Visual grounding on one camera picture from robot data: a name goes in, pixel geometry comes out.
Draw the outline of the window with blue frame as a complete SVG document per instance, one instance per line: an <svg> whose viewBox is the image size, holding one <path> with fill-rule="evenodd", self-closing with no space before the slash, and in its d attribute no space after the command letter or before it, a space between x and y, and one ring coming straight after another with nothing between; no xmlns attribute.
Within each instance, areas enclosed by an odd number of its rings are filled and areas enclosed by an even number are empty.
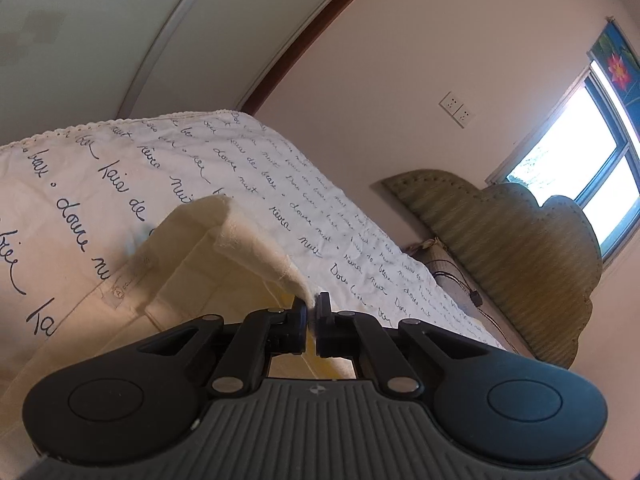
<svg viewBox="0 0 640 480"><path fill-rule="evenodd" d="M596 60L524 144L488 178L518 183L538 204L574 200L610 261L639 227L639 121Z"/></svg>

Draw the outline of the white wall socket plate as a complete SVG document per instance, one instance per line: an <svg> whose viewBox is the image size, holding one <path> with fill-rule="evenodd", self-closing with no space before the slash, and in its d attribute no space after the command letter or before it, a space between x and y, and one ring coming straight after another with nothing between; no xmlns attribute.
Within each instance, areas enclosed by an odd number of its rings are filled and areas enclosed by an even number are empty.
<svg viewBox="0 0 640 480"><path fill-rule="evenodd" d="M466 128L474 113L452 91L449 91L440 102L439 106L461 127Z"/></svg>

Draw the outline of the blue floral curtain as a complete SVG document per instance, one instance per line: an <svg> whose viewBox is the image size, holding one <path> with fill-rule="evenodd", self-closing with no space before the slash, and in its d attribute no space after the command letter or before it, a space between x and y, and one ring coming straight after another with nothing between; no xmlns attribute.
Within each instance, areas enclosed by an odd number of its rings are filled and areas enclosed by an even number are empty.
<svg viewBox="0 0 640 480"><path fill-rule="evenodd" d="M639 120L639 59L612 18L590 49L629 117Z"/></svg>

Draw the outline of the white wardrobe with floral pattern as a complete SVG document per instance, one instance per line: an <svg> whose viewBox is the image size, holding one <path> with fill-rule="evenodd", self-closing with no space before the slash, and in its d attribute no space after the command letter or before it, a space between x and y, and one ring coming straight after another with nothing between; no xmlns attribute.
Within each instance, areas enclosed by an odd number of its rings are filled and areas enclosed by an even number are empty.
<svg viewBox="0 0 640 480"><path fill-rule="evenodd" d="M1 129L238 107L331 0L1 0Z"/></svg>

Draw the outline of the green striped scalloped headboard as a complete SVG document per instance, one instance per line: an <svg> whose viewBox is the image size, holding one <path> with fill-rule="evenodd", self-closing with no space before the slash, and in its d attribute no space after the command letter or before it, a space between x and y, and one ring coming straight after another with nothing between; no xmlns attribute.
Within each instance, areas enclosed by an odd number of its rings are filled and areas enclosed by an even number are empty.
<svg viewBox="0 0 640 480"><path fill-rule="evenodd" d="M449 249L535 358L573 364L603 271L596 234L574 200L538 203L524 185L477 188L436 169L382 185Z"/></svg>

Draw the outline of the brown wooden door frame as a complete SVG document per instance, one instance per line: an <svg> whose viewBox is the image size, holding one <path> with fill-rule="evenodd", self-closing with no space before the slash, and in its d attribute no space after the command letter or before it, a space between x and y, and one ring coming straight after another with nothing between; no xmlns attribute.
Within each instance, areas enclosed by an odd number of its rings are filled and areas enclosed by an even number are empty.
<svg viewBox="0 0 640 480"><path fill-rule="evenodd" d="M354 0L329 0L322 9L296 35L291 44L283 50L270 69L260 78L258 84L243 101L243 113L255 115L264 105L270 94L312 44Z"/></svg>

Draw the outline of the white bedspread with script text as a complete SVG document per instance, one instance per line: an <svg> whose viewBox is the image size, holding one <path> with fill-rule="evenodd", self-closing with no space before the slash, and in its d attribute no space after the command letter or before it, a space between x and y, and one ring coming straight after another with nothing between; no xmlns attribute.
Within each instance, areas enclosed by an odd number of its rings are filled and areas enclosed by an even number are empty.
<svg viewBox="0 0 640 480"><path fill-rule="evenodd" d="M292 143L218 110L58 129L2 148L2 380L171 211L208 196L235 200L335 309L494 342Z"/></svg>

